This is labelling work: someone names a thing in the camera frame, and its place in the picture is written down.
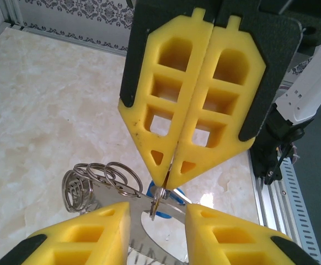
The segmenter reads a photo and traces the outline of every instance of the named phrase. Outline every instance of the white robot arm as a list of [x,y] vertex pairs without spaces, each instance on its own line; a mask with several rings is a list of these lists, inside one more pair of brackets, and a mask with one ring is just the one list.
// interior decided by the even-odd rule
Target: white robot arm
[[282,117],[293,125],[315,116],[321,105],[321,45],[294,84],[275,103]]

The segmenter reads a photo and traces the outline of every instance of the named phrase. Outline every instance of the white marble surface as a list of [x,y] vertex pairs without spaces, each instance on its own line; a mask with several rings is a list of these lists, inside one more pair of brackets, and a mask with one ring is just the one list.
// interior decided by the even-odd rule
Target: white marble surface
[[[0,36],[0,258],[34,231],[76,216],[61,198],[62,177],[76,163],[122,162],[147,190],[151,177],[117,112],[124,62],[14,29]],[[181,188],[194,203],[258,222],[246,153]],[[145,223],[187,259],[181,224]]]

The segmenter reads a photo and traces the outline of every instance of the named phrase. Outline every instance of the blue object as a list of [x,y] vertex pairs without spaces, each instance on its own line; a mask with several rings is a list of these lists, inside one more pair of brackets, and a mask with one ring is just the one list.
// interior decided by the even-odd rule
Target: blue object
[[[151,188],[152,188],[153,186],[154,186],[154,182],[151,181],[151,183],[150,183],[149,186],[148,186],[147,193],[146,193],[146,195],[149,196],[149,197],[151,197],[151,198],[153,198],[153,194],[151,193]],[[181,189],[177,189],[177,190],[180,191],[180,192],[182,193],[182,195],[185,195],[185,193],[184,193]],[[173,200],[176,200],[179,204],[181,204],[181,205],[184,205],[184,204],[185,204],[183,200],[179,199],[179,198],[178,198],[177,196],[175,196],[173,193],[171,193],[169,196],[170,196]],[[165,219],[170,219],[170,218],[172,218],[170,215],[165,214],[165,213],[162,213],[162,212],[160,212],[160,211],[157,211],[157,212],[156,212],[156,215],[159,216],[159,217],[161,217],[161,218],[165,218]]]

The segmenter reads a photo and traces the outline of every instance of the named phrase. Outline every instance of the marble floor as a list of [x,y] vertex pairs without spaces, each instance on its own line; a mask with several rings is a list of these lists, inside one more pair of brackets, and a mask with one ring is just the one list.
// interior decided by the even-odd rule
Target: marble floor
[[[151,177],[117,111],[124,63],[118,55],[15,29],[1,34],[0,258],[34,231],[77,215],[61,197],[62,177],[76,163],[122,162],[147,190]],[[258,223],[246,153],[181,189],[194,203]],[[150,228],[156,241],[187,259],[182,224],[145,222],[158,228]]]

